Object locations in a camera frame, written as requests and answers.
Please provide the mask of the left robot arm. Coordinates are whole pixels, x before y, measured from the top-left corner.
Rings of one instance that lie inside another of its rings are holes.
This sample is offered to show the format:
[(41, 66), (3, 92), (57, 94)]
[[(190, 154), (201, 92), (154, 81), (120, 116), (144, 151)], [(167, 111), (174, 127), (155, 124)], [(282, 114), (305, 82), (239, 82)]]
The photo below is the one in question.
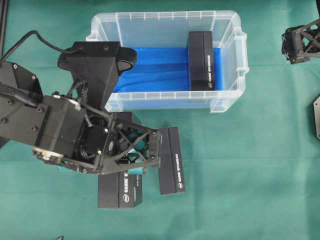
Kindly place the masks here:
[(0, 143), (32, 147), (44, 164), (108, 175), (161, 165), (161, 133), (88, 103), (88, 84), (43, 95), (38, 78), (14, 62), (0, 67)]

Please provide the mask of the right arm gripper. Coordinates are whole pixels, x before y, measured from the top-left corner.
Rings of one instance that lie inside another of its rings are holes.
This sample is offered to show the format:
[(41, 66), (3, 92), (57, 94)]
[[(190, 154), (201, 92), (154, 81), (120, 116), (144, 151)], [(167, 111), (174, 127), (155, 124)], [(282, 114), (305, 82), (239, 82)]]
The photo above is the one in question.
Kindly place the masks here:
[(292, 65), (320, 57), (320, 19), (289, 27), (281, 35), (281, 53)]

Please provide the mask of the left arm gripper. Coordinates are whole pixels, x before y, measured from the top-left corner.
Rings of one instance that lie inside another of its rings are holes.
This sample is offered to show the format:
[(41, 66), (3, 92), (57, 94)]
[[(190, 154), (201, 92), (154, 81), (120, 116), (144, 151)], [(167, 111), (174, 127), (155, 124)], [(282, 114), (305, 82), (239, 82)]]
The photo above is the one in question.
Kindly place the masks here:
[(143, 175), (161, 165), (161, 133), (66, 95), (45, 96), (34, 105), (43, 116), (32, 153), (59, 172)]

